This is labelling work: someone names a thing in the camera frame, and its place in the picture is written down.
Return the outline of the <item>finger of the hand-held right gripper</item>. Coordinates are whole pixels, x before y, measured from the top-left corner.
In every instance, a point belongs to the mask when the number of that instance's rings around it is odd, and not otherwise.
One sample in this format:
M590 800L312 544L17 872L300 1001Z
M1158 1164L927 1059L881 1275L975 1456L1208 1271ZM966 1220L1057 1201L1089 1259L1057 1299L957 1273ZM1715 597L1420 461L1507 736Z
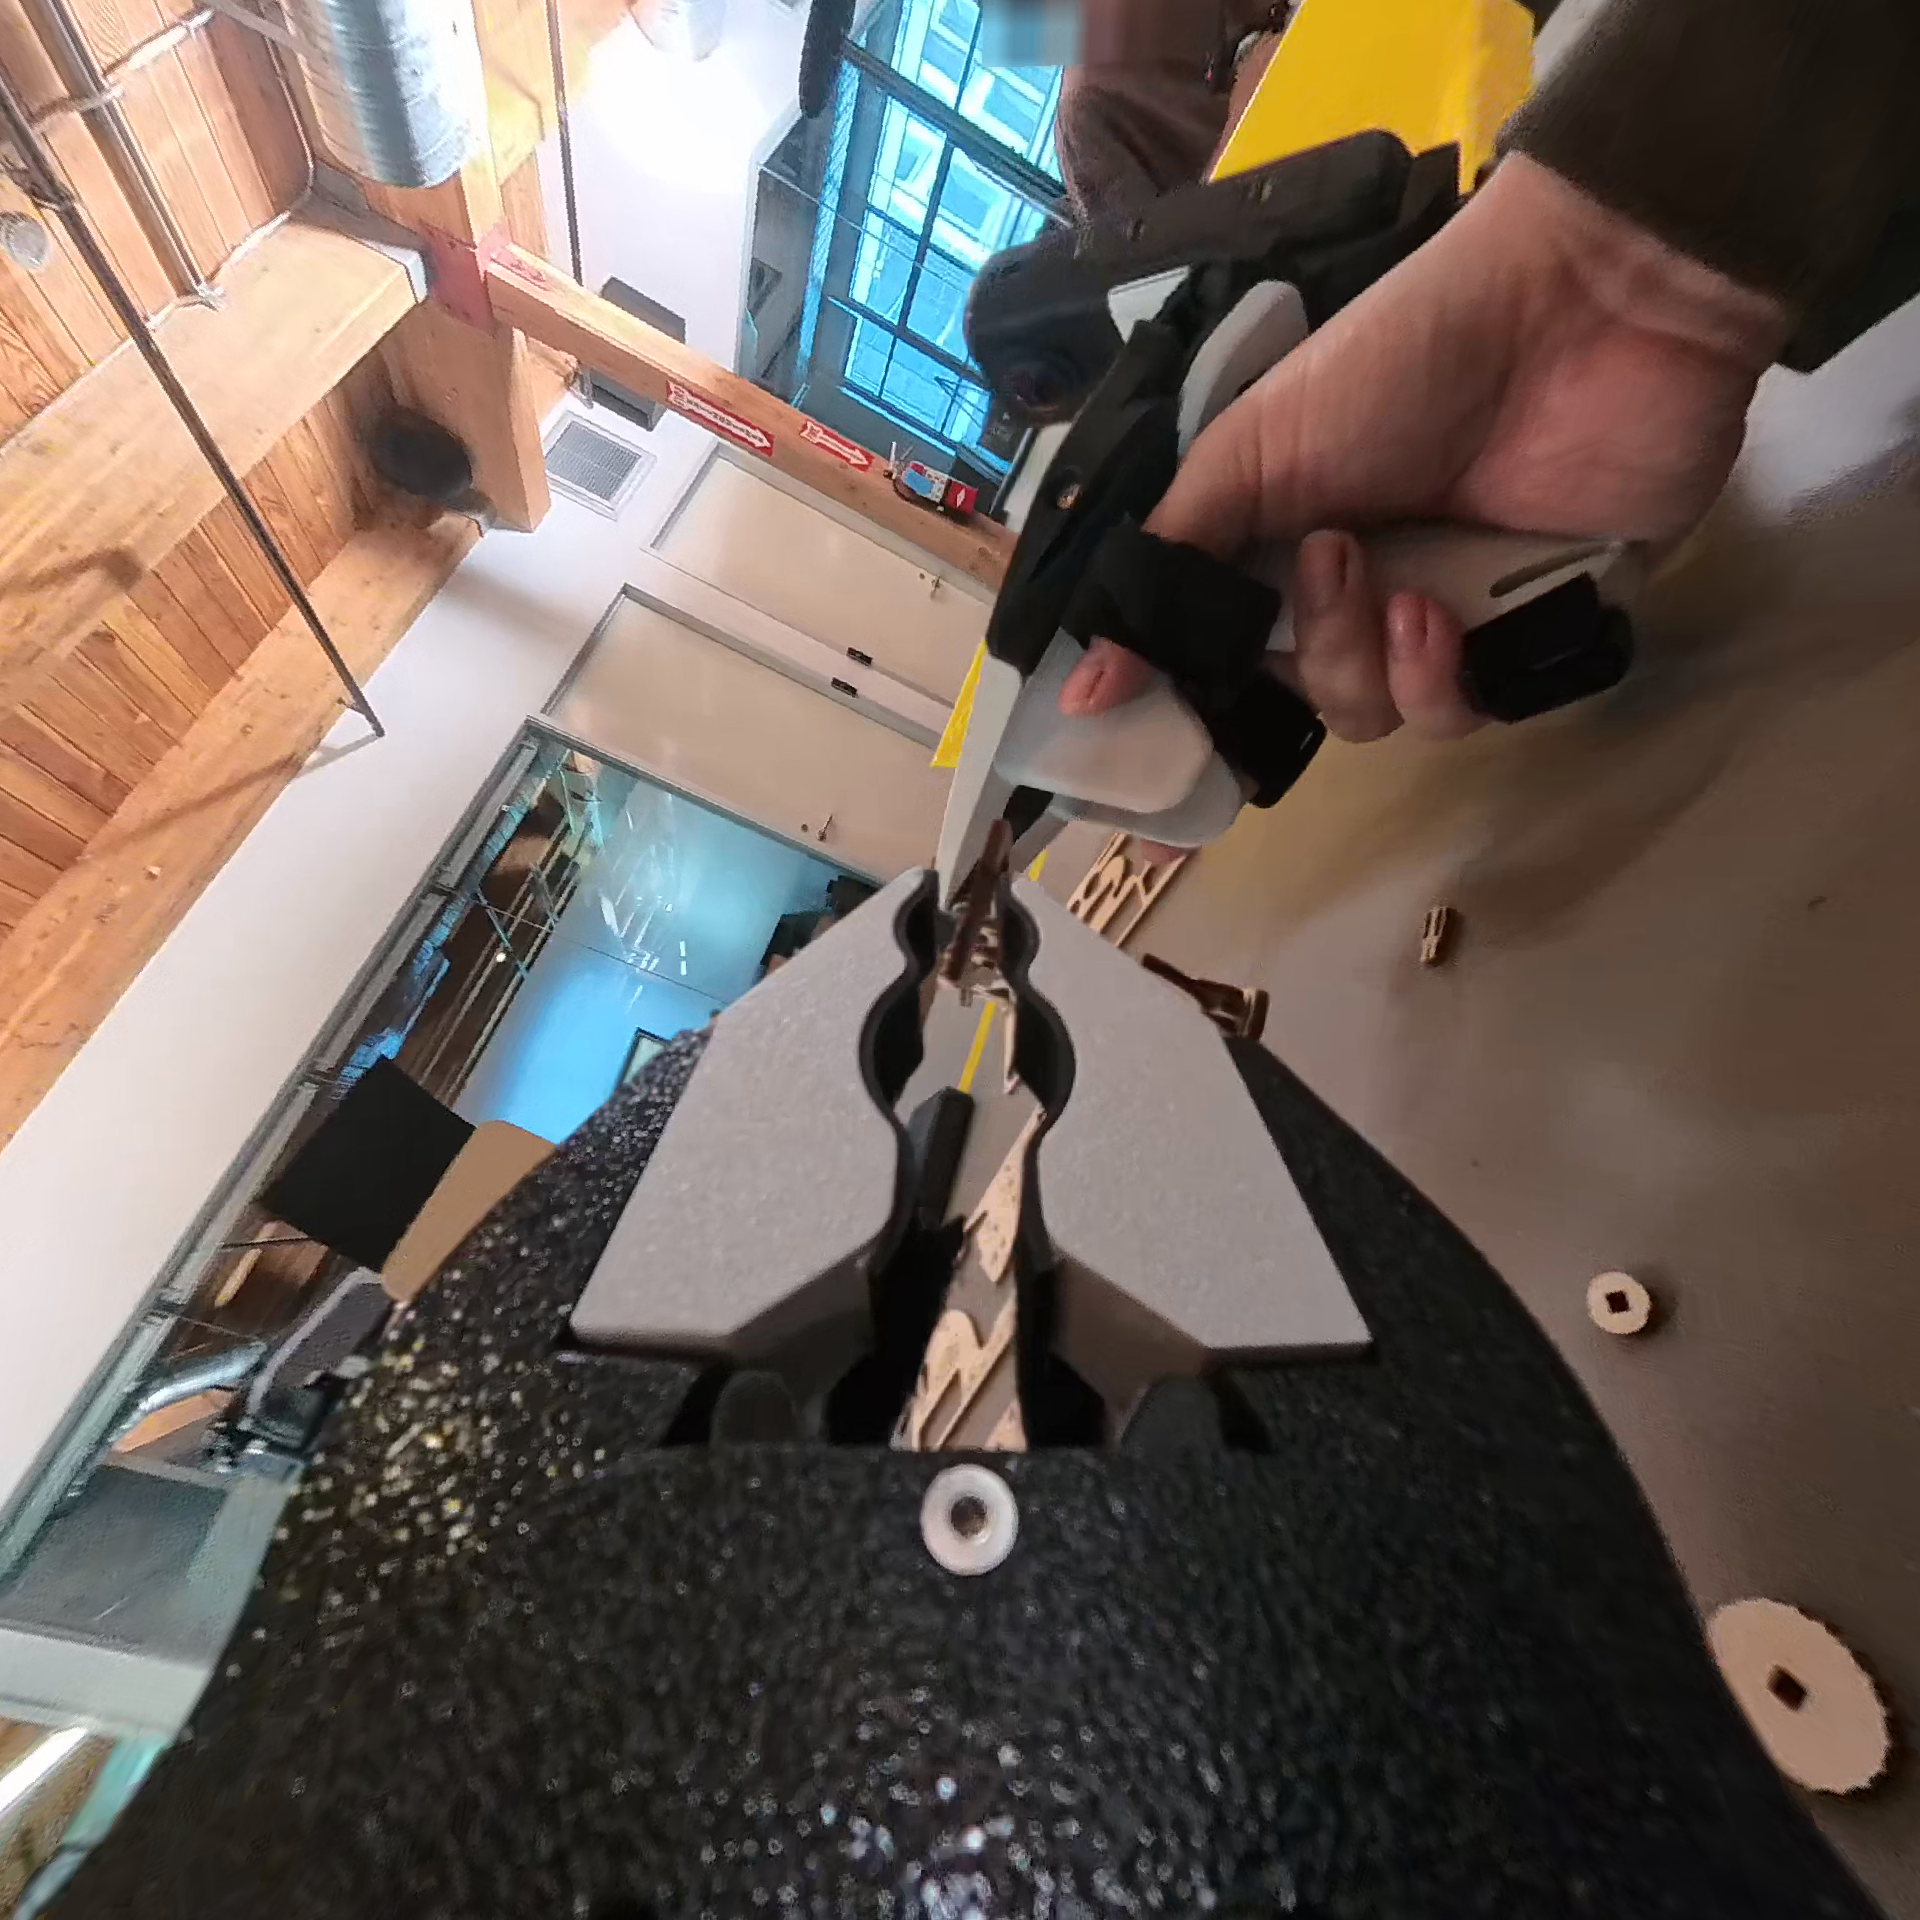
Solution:
M1057 624L1045 638L1032 664L987 649L934 855L945 908L998 821L997 776L1137 811L1177 804L1204 776L1204 725L1163 673L1124 703L1069 715L1060 700L1084 646Z
M1008 876L1023 872L1072 825L1131 835L1136 841L1185 853L1229 830L1244 803L1245 781L1239 776L1199 776L1183 800L1151 811L1056 797L1003 776L991 781L991 816L1003 819L1012 835Z

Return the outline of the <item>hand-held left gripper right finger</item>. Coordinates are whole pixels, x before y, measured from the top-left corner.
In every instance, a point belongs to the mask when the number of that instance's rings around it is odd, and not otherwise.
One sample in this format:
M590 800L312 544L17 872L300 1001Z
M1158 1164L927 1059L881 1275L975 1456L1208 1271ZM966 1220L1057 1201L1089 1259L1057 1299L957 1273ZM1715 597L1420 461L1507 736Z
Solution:
M1000 971L1045 1123L1023 1198L1039 1353L1104 1408L1163 1379L1347 1360L1371 1333L1207 1005L1032 880L1003 892Z

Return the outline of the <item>wooden model frame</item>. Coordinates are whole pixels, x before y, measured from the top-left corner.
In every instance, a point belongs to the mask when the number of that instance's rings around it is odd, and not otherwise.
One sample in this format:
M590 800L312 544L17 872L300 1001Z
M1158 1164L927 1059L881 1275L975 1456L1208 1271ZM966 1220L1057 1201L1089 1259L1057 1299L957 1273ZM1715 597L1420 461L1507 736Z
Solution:
M1268 1014L1268 991L1240 987L1229 980L1193 976L1153 953L1141 953L1137 964L1165 980L1172 989L1183 991L1207 1020L1229 1039L1259 1043Z

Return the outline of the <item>emptied wooden parts sheet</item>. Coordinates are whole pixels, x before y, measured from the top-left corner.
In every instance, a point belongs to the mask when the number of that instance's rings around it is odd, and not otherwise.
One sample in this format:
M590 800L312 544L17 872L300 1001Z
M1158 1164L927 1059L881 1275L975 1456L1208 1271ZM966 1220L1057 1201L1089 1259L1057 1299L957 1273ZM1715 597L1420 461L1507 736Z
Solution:
M1113 831L1067 894L1065 909L1107 944L1127 945L1190 857L1188 848L1153 851L1129 831Z

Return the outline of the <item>person's right hand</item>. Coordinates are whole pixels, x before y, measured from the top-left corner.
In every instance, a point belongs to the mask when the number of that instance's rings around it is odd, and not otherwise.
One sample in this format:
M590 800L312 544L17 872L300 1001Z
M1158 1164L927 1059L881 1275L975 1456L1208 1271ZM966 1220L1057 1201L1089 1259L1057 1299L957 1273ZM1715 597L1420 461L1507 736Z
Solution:
M1720 491L1792 312L1510 153L1430 243L1199 433L1147 531L1291 544L1283 677L1333 736L1457 739L1462 630L1371 585L1399 521L1683 542Z

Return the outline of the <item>yellow plastic bin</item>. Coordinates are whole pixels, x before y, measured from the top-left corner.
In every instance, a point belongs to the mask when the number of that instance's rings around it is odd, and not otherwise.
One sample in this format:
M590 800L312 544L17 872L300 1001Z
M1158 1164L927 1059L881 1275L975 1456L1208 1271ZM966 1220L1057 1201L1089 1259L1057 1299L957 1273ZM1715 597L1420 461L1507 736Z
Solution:
M1409 153L1454 149L1471 191L1529 94L1535 33L1521 3L1302 3L1211 179L1381 131Z

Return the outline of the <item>beige door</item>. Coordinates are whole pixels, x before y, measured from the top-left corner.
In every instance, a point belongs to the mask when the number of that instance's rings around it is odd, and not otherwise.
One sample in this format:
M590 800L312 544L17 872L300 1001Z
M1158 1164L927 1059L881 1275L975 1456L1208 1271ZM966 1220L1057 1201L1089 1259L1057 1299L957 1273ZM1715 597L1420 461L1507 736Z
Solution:
M627 589L549 700L565 736L871 880L927 869L949 774L861 668L752 646Z
M723 444L662 517L652 550L944 707L987 624L980 583Z

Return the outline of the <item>yellow tape stripe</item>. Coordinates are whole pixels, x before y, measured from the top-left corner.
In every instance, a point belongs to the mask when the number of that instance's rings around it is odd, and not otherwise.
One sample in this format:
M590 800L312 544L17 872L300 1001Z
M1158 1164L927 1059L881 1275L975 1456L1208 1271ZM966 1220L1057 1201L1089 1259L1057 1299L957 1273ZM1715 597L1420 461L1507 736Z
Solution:
M931 765L934 771L951 773L952 767L957 767L957 760L960 760L960 753L961 753L961 747L965 747L965 741L966 741L966 732L969 732L972 711L974 711L974 703L975 703L975 687L979 687L980 671L983 671L984 663L987 663L987 646L984 646L984 643L980 643L974 649L974 656L966 664L966 673L961 678L961 685L951 702L939 743L937 743L937 747L931 756ZM961 1069L955 1078L955 1091L957 1092L965 1092L965 1095L974 1092L974 1083L975 1083L975 1077L979 1077L979 1069L980 1069L980 1062L983 1062L983 1056L984 1056L984 1049L987 1049L987 1039L991 1035L995 1014L997 1014L997 1003L991 999L983 999L975 1008L975 1025L974 1025L972 1045L966 1049L965 1065L961 1065Z

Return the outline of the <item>tan rounded board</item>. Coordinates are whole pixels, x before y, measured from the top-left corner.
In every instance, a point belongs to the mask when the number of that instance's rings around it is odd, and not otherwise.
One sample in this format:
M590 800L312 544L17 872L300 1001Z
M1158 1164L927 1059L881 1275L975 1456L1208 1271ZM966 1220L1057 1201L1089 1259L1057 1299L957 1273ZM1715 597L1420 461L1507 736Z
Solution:
M556 1151L515 1123L477 1123L381 1264L388 1299L408 1305L492 1208Z

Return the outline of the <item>large glass window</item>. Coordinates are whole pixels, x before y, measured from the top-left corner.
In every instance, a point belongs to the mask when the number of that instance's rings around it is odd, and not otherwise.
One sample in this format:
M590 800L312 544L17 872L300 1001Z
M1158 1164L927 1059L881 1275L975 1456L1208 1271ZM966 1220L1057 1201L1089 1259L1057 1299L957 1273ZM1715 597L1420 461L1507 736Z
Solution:
M819 111L759 164L736 371L849 440L998 481L1023 429L972 356L975 276L1065 221L1067 23L1019 4L809 4Z

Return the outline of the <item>black panel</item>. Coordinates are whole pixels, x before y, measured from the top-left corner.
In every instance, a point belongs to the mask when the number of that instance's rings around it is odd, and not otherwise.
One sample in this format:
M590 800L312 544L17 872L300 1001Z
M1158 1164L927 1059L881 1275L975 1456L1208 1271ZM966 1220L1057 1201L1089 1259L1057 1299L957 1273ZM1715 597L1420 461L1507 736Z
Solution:
M296 1235L381 1271L472 1139L472 1123L374 1059L257 1195Z

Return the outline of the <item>wooden disc square hole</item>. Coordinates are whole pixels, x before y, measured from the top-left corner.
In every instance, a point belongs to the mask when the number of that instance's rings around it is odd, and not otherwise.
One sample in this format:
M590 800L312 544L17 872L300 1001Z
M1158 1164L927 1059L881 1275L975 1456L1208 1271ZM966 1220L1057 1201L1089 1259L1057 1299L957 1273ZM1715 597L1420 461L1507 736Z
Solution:
M1773 1767L1807 1791L1867 1791L1887 1772L1887 1708L1870 1671L1823 1620L1749 1598L1707 1619L1718 1677Z

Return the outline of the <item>wall ventilation grille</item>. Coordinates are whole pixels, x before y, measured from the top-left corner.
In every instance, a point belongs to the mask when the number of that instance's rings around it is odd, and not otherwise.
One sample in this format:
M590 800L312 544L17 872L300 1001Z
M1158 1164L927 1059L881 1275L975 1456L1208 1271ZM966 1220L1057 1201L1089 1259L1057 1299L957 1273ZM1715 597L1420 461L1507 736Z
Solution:
M549 487L611 521L624 517L655 468L655 455L577 409L561 409L543 431Z

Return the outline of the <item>wooden support post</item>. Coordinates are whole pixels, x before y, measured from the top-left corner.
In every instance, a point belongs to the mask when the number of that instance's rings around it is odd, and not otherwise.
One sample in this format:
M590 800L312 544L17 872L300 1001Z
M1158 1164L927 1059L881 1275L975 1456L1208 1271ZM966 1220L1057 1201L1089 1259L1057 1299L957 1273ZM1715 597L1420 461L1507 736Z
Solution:
M763 461L745 447L717 440L917 547L949 572L983 585L984 592L997 592L1000 585L1014 548L1014 535L1000 524L979 515L969 521L945 518L902 500L875 449L871 470L852 470L823 457L799 438L804 411L755 385L748 377L719 368L705 355L622 307L588 293L539 256L495 240L485 246L483 263L492 308L509 327L543 347L568 355L590 374L605 377L669 413L675 411L665 404L665 381L669 377L686 381L766 428L774 437L774 457Z

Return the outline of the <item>silver air duct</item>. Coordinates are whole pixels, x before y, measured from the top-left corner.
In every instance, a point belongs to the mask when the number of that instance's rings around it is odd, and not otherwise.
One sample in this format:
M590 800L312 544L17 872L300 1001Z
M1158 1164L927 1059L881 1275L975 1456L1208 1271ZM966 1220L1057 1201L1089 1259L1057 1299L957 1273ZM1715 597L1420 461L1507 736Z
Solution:
M350 167L376 185L427 190L475 155L486 84L469 3L315 4L325 103Z

